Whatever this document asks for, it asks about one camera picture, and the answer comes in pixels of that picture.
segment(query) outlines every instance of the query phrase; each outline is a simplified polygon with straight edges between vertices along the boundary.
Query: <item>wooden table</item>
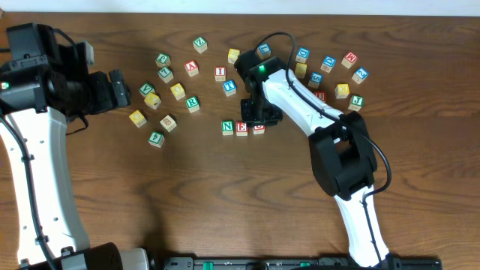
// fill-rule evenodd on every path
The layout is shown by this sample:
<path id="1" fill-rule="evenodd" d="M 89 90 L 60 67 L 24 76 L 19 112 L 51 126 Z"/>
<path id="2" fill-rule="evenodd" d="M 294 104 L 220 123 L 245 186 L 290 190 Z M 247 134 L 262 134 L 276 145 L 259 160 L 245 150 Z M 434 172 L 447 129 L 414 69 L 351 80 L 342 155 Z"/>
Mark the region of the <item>wooden table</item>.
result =
<path id="1" fill-rule="evenodd" d="M 315 182 L 308 141 L 288 117 L 260 136 L 221 134 L 221 120 L 240 120 L 239 102 L 248 96 L 227 63 L 228 49 L 250 50 L 281 30 L 311 50 L 307 74 L 319 72 L 326 55 L 337 59 L 320 86 L 328 104 L 347 109 L 347 100 L 335 100 L 337 83 L 365 98 L 360 113 L 393 169 L 391 187 L 375 197 L 390 251 L 438 256 L 445 269 L 479 268 L 480 19 L 7 13 L 1 47 L 6 27 L 30 21 L 87 40 L 95 48 L 90 71 L 119 68 L 132 89 L 131 106 L 90 116 L 88 130 L 67 138 L 73 192 L 92 246 L 115 242 L 121 250 L 148 246 L 199 257 L 348 252 L 338 207 Z M 201 55 L 192 44 L 199 35 L 208 41 Z M 269 44 L 273 55 L 287 57 L 285 37 Z M 359 56 L 355 67 L 370 72 L 361 85 L 350 79 L 355 68 L 340 64 L 350 50 Z M 168 85 L 157 75 L 159 52 L 171 55 Z M 183 66 L 190 60 L 200 68 L 191 78 Z M 236 95 L 226 97 L 214 81 L 217 65 L 227 66 Z M 160 93 L 156 111 L 138 92 L 145 81 Z M 199 98 L 199 112 L 174 99 L 169 87 L 177 82 Z M 148 117 L 141 128 L 128 118 L 134 110 Z M 178 127 L 155 148 L 147 139 L 164 132 L 159 121 L 167 113 Z M 0 261 L 12 269 L 19 225 L 5 150 L 0 161 Z M 377 185 L 385 175 L 380 164 Z"/>

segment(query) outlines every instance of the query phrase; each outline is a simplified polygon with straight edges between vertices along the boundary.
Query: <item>letter on block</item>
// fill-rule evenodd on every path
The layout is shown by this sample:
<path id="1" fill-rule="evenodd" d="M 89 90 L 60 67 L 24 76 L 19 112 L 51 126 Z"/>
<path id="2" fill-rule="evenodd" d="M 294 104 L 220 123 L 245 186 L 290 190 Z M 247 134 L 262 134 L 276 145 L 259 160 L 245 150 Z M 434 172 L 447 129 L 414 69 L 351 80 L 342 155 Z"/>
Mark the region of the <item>letter on block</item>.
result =
<path id="1" fill-rule="evenodd" d="M 323 102 L 326 102 L 327 96 L 324 91 L 316 91 L 313 93 L 318 99 L 320 99 Z"/>
<path id="2" fill-rule="evenodd" d="M 260 57 L 260 59 L 266 59 L 270 57 L 272 54 L 272 50 L 270 49 L 270 46 L 267 43 L 264 43 L 260 46 L 258 46 L 258 49 L 256 49 L 256 54 Z"/>
<path id="3" fill-rule="evenodd" d="M 224 82 L 227 79 L 227 69 L 225 67 L 215 67 L 215 80 Z"/>
<path id="4" fill-rule="evenodd" d="M 363 67 L 360 67 L 355 74 L 353 74 L 352 80 L 360 84 L 367 78 L 367 76 L 368 72 Z"/>
<path id="5" fill-rule="evenodd" d="M 363 107 L 363 97 L 353 95 L 348 104 L 348 110 L 359 111 Z"/>
<path id="6" fill-rule="evenodd" d="M 339 84 L 335 88 L 335 97 L 336 98 L 347 98 L 350 94 L 350 89 L 346 83 Z"/>
<path id="7" fill-rule="evenodd" d="M 180 82 L 170 87 L 170 90 L 172 90 L 172 94 L 177 101 L 185 97 L 185 90 L 183 89 Z"/>
<path id="8" fill-rule="evenodd" d="M 233 121 L 222 121 L 222 134 L 233 135 Z"/>
<path id="9" fill-rule="evenodd" d="M 186 103 L 187 103 L 188 111 L 190 111 L 190 113 L 200 110 L 200 104 L 198 103 L 198 100 L 196 97 L 188 98 Z"/>
<path id="10" fill-rule="evenodd" d="M 312 72 L 312 76 L 310 76 L 310 80 L 308 81 L 308 86 L 317 89 L 320 83 L 322 82 L 322 78 L 323 78 L 322 74 L 317 72 Z"/>
<path id="11" fill-rule="evenodd" d="M 150 135 L 150 138 L 148 138 L 148 142 L 153 146 L 157 146 L 158 148 L 162 147 L 162 145 L 164 144 L 164 141 L 165 141 L 164 135 L 158 132 L 152 132 Z"/>
<path id="12" fill-rule="evenodd" d="M 264 125 L 253 126 L 253 135 L 264 134 L 264 133 L 265 133 Z"/>
<path id="13" fill-rule="evenodd" d="M 247 124 L 244 122 L 237 122 L 237 136 L 248 136 Z"/>
<path id="14" fill-rule="evenodd" d="M 158 55 L 157 60 L 155 62 L 157 62 L 157 66 L 159 68 L 168 67 L 171 64 L 170 56 L 168 56 L 164 53 L 161 53 L 161 54 Z"/>
<path id="15" fill-rule="evenodd" d="M 322 67 L 320 67 L 320 69 L 322 71 L 330 73 L 330 71 L 332 71 L 332 68 L 335 65 L 336 61 L 337 60 L 335 60 L 335 58 L 333 58 L 331 56 L 327 56 L 327 57 L 325 57 L 325 60 L 323 60 Z"/>
<path id="16" fill-rule="evenodd" d="M 161 103 L 160 98 L 154 93 L 148 93 L 143 101 L 145 101 L 145 104 L 153 110 L 156 110 Z"/>
<path id="17" fill-rule="evenodd" d="M 139 110 L 136 110 L 128 117 L 130 117 L 130 120 L 136 125 L 137 128 L 140 128 L 147 122 L 147 120 L 145 119 L 145 117 L 143 117 L 142 113 Z"/>
<path id="18" fill-rule="evenodd" d="M 297 63 L 295 67 L 295 77 L 299 79 L 305 78 L 305 74 L 307 73 L 307 64 Z"/>
<path id="19" fill-rule="evenodd" d="M 165 118 L 162 119 L 162 121 L 160 121 L 160 125 L 162 125 L 162 127 L 165 128 L 166 131 L 170 132 L 174 128 L 176 128 L 177 123 L 175 123 L 175 120 L 173 120 L 170 115 L 167 115 L 165 116 Z"/>
<path id="20" fill-rule="evenodd" d="M 168 83 L 173 79 L 173 73 L 168 67 L 164 67 L 158 71 L 158 76 L 164 83 Z"/>
<path id="21" fill-rule="evenodd" d="M 185 64 L 185 70 L 190 77 L 195 76 L 198 74 L 198 64 L 195 61 L 189 61 Z"/>
<path id="22" fill-rule="evenodd" d="M 207 41 L 203 37 L 197 37 L 196 40 L 193 41 L 193 48 L 198 53 L 203 53 L 207 50 Z"/>
<path id="23" fill-rule="evenodd" d="M 240 51 L 237 49 L 230 49 L 228 51 L 228 62 L 230 64 L 235 64 L 235 61 L 237 61 L 237 58 L 240 55 Z"/>
<path id="24" fill-rule="evenodd" d="M 357 62 L 357 59 L 359 59 L 357 55 L 354 55 L 353 52 L 349 52 L 343 57 L 342 65 L 346 68 L 351 68 L 355 62 Z"/>
<path id="25" fill-rule="evenodd" d="M 223 83 L 223 91 L 225 92 L 225 95 L 227 97 L 237 92 L 237 85 L 235 85 L 235 82 L 233 82 L 233 79 Z"/>
<path id="26" fill-rule="evenodd" d="M 310 50 L 305 49 L 304 47 L 300 47 L 297 52 L 297 57 L 295 61 L 299 63 L 305 63 L 307 61 L 308 55 L 310 54 Z"/>
<path id="27" fill-rule="evenodd" d="M 148 82 L 145 82 L 145 84 L 140 87 L 140 94 L 142 94 L 143 97 L 146 97 L 150 92 L 154 92 L 153 86 Z"/>

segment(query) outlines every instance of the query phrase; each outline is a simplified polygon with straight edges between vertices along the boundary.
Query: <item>wooden tabletop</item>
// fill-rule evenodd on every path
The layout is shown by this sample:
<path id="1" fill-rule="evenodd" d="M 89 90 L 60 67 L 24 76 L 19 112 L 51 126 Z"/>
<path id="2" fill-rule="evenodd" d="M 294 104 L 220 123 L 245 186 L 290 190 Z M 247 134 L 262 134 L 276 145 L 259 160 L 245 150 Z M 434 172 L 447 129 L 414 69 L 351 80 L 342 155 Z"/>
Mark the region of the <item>wooden tabletop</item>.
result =
<path id="1" fill-rule="evenodd" d="M 348 252 L 337 204 L 316 183 L 307 138 L 290 118 L 263 135 L 221 133 L 222 120 L 241 120 L 240 100 L 248 97 L 227 62 L 229 48 L 251 50 L 285 31 L 310 50 L 303 83 L 320 72 L 325 56 L 337 59 L 331 73 L 320 72 L 328 104 L 347 111 L 348 100 L 335 100 L 338 83 L 364 97 L 360 113 L 393 170 L 390 188 L 375 196 L 390 251 L 439 257 L 445 269 L 480 267 L 480 19 L 7 13 L 0 47 L 8 45 L 6 27 L 29 22 L 87 40 L 95 48 L 90 71 L 119 68 L 132 90 L 131 106 L 89 116 L 88 130 L 67 138 L 73 192 L 92 246 L 114 242 L 120 250 L 147 246 L 199 257 Z M 203 54 L 192 44 L 200 35 L 208 42 Z M 268 43 L 286 59 L 286 37 Z M 346 69 L 340 61 L 349 51 L 359 60 Z M 160 52 L 172 59 L 168 84 L 157 75 Z M 190 60 L 200 69 L 191 78 L 183 66 Z M 215 82 L 218 65 L 227 66 L 237 94 L 226 97 Z M 351 80 L 359 66 L 370 72 L 361 85 Z M 160 94 L 159 109 L 143 103 L 144 82 Z M 170 86 L 178 82 L 199 98 L 199 112 L 175 100 Z M 148 118 L 141 128 L 128 118 L 134 110 Z M 169 113 L 178 120 L 171 133 L 159 125 Z M 165 134 L 162 148 L 147 142 L 152 131 Z M 18 214 L 8 156 L 0 153 L 0 262 L 12 269 Z M 385 176 L 379 163 L 376 186 Z"/>

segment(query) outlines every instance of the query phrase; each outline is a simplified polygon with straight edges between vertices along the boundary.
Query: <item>green block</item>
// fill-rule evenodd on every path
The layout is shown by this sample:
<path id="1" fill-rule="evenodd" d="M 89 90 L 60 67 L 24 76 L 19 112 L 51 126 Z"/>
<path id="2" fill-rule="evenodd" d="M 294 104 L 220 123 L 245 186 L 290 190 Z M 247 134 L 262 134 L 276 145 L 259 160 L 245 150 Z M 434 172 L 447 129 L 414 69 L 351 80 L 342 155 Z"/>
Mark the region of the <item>green block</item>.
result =
<path id="1" fill-rule="evenodd" d="M 148 82 L 145 82 L 145 84 L 142 85 L 142 87 L 140 87 L 140 92 L 143 95 L 147 95 L 148 93 L 150 93 L 152 91 L 154 91 L 153 86 L 151 86 Z"/>
<path id="2" fill-rule="evenodd" d="M 185 102 L 187 103 L 188 108 L 195 107 L 198 105 L 198 100 L 196 97 L 190 97 Z"/>
<path id="3" fill-rule="evenodd" d="M 152 142 L 152 143 L 159 143 L 160 140 L 162 140 L 162 137 L 164 135 L 162 135 L 161 133 L 158 133 L 158 132 L 152 132 L 151 135 L 150 135 L 150 138 L 148 139 L 149 142 Z"/>
<path id="4" fill-rule="evenodd" d="M 362 107 L 363 106 L 363 97 L 360 97 L 358 95 L 353 95 L 352 96 L 352 104 Z"/>
<path id="5" fill-rule="evenodd" d="M 213 262 L 204 262 L 203 270 L 213 270 Z"/>
<path id="6" fill-rule="evenodd" d="M 222 121 L 222 131 L 233 131 L 233 121 Z"/>
<path id="7" fill-rule="evenodd" d="M 165 64 L 167 63 L 168 59 L 170 58 L 170 56 L 164 54 L 164 53 L 161 53 L 158 55 L 157 57 L 157 62 L 161 63 L 161 64 Z"/>
<path id="8" fill-rule="evenodd" d="M 166 78 L 172 73 L 172 71 L 168 67 L 164 67 L 158 71 L 158 74 L 162 76 L 162 78 Z"/>
<path id="9" fill-rule="evenodd" d="M 206 43 L 207 41 L 203 37 L 197 37 L 196 40 L 193 41 L 193 44 L 195 44 L 195 46 L 199 48 L 205 45 Z"/>

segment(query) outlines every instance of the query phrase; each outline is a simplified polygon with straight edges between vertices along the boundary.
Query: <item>white background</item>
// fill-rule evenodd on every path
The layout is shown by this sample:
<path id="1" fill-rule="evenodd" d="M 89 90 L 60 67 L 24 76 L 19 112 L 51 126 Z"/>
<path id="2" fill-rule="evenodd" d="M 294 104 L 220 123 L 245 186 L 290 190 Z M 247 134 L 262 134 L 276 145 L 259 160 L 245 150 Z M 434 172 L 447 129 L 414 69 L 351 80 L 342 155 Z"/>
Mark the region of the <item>white background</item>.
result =
<path id="1" fill-rule="evenodd" d="M 1 0 L 4 11 L 480 16 L 480 0 Z"/>

